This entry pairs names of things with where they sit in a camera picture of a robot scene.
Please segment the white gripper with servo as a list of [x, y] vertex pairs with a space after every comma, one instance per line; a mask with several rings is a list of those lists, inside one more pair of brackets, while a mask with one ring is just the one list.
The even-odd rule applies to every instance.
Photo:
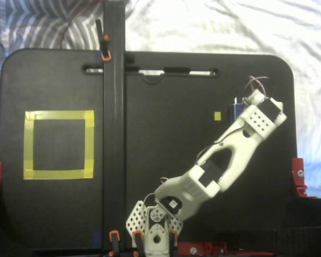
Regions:
[[259, 90], [254, 90], [249, 96], [244, 97], [242, 99], [243, 106], [249, 107], [249, 106], [258, 106], [266, 99], [266, 96], [260, 92]]

